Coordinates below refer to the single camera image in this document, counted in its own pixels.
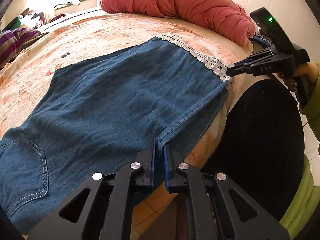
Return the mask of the person's right hand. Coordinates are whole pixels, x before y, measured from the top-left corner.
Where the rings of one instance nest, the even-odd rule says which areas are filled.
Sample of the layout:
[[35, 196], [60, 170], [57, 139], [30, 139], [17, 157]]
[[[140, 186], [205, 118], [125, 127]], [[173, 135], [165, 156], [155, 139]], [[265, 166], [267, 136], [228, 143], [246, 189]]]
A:
[[305, 76], [308, 80], [309, 89], [312, 93], [314, 88], [316, 87], [316, 83], [319, 77], [319, 66], [315, 63], [308, 62], [304, 64], [300, 64], [293, 70], [291, 76], [286, 76], [284, 73], [277, 73], [277, 76], [284, 81], [285, 86], [291, 92], [295, 92], [297, 89], [295, 87], [294, 77]]

